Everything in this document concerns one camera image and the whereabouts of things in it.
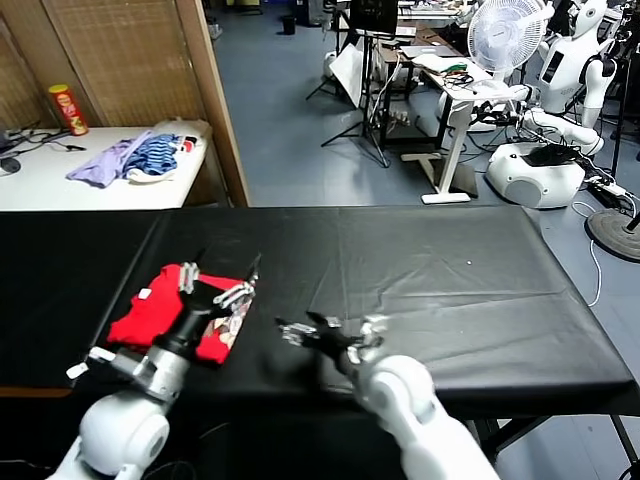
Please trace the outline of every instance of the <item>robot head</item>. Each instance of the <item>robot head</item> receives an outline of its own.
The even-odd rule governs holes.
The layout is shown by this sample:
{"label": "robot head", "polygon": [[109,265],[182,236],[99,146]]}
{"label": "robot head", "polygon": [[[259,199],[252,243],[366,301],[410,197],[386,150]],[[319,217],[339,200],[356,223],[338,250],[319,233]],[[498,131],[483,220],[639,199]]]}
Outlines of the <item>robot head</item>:
{"label": "robot head", "polygon": [[596,33],[606,11],[607,0],[587,0],[584,3],[574,0],[573,6],[568,12],[571,19],[572,37],[581,37],[591,30]]}

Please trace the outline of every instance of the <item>white robot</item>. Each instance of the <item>white robot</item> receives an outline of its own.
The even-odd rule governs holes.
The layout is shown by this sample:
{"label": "white robot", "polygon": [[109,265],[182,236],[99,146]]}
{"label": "white robot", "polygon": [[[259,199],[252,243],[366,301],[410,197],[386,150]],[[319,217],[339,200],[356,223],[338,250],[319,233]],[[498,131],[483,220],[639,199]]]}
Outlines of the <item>white robot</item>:
{"label": "white robot", "polygon": [[[229,317],[254,297],[257,262],[243,283],[226,291],[200,282],[198,276],[195,263],[183,264],[178,286],[183,308],[143,358],[126,349],[91,349],[89,358],[108,363],[134,388],[104,397],[87,410],[78,437],[49,480],[139,480],[156,459],[169,436],[166,415],[182,390],[205,330],[211,321]],[[77,377],[87,368],[81,363],[67,374]]]}
{"label": "white robot", "polygon": [[[183,310],[141,361],[126,351],[91,350],[92,358],[126,374],[136,389],[105,397],[87,411],[50,480],[139,480],[162,450],[169,435],[166,414],[206,326],[252,298],[258,278],[253,270],[243,284],[219,293],[197,280],[195,264],[185,264],[183,272]],[[359,336],[347,337],[336,319],[309,315],[316,327],[277,320],[283,338],[328,355],[353,382],[359,403],[396,438],[409,480],[499,480],[471,433],[447,415],[424,365],[382,352],[377,319],[367,319]]]}
{"label": "white robot", "polygon": [[[555,35],[538,47],[544,58],[538,85],[511,87],[515,100],[538,105],[520,112],[516,121],[537,141],[502,145],[489,160],[486,179],[505,199],[531,208],[567,206],[585,172],[576,163],[581,155],[565,145],[585,157],[602,148],[604,142],[593,127],[617,69],[606,56],[614,40],[597,39],[606,9],[606,0],[574,3],[568,12],[572,35]],[[584,108],[577,124],[563,115],[583,87]]]}
{"label": "white robot", "polygon": [[469,430],[438,401],[424,365],[384,352],[384,318],[365,317],[360,335],[348,337],[338,319],[307,315],[315,327],[277,319],[283,338],[333,360],[353,384],[358,402],[396,439],[408,480],[499,480]]}

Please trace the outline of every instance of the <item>round base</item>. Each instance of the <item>round base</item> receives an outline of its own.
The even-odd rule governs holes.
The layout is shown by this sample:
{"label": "round base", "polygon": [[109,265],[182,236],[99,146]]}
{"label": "round base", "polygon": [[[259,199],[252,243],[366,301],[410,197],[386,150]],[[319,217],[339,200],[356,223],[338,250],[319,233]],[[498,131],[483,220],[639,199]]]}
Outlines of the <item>round base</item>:
{"label": "round base", "polygon": [[640,263],[640,228],[627,230],[630,221],[616,210],[603,210],[590,215],[584,228],[603,250],[627,262]]}

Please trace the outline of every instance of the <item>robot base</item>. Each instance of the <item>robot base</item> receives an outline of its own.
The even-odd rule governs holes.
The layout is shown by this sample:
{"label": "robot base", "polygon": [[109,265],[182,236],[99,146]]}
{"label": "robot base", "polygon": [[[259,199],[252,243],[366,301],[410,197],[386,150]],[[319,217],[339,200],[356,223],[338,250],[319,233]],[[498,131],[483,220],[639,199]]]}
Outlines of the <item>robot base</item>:
{"label": "robot base", "polygon": [[571,203],[584,180],[575,163],[531,166],[523,158],[540,143],[501,145],[489,159],[485,178],[506,200],[529,208],[558,208]]}
{"label": "robot base", "polygon": [[640,263],[640,231],[629,229],[629,217],[608,209],[589,215],[587,235],[603,250],[627,262]]}

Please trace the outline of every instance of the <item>mouse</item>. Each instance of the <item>mouse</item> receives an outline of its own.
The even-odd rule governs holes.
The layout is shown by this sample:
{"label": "mouse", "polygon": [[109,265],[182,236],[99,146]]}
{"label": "mouse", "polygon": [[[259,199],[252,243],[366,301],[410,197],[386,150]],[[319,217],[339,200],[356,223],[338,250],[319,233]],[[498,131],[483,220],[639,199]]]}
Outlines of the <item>mouse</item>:
{"label": "mouse", "polygon": [[0,158],[0,177],[6,177],[17,173],[22,165],[14,157]]}

